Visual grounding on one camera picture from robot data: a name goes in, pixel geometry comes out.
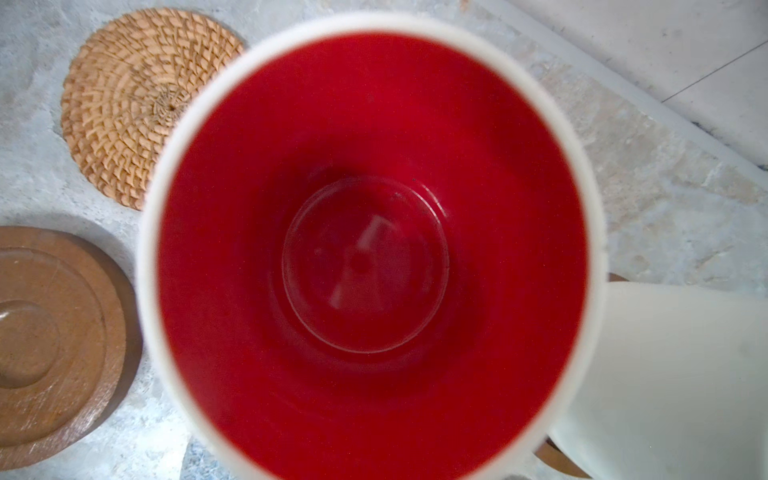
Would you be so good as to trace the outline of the woven rattan coaster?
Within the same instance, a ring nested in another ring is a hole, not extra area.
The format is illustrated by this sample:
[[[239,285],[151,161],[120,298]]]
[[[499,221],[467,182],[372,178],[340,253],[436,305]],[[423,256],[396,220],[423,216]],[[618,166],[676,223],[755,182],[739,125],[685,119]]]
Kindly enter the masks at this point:
[[[167,140],[188,105],[244,51],[200,13],[129,12],[93,33],[63,82],[61,129],[84,177],[140,210]]]

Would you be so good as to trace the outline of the grey felt round coaster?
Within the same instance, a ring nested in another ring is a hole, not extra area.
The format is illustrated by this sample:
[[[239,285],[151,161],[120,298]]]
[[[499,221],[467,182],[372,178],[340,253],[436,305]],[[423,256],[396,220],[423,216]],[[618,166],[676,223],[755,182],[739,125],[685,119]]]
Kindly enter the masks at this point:
[[[233,480],[234,476],[205,446],[191,438],[182,460],[180,480]]]

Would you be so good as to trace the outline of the brown wooden coaster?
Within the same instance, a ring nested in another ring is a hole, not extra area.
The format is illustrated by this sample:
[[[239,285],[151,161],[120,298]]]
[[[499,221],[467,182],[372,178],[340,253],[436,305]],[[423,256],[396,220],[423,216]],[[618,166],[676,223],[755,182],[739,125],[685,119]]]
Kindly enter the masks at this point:
[[[548,467],[562,474],[579,479],[590,479],[590,476],[568,458],[550,438],[536,449],[534,455]]]
[[[71,233],[1,229],[1,468],[41,462],[98,428],[142,355],[120,266]]]

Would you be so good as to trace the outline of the white mug red inside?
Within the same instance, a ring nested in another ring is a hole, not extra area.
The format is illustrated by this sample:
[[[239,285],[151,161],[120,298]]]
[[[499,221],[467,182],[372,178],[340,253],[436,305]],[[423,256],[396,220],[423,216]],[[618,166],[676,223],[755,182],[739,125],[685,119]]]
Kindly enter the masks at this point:
[[[501,479],[594,355],[607,235],[554,100],[488,41],[352,12],[189,104],[136,256],[142,331],[239,479]]]

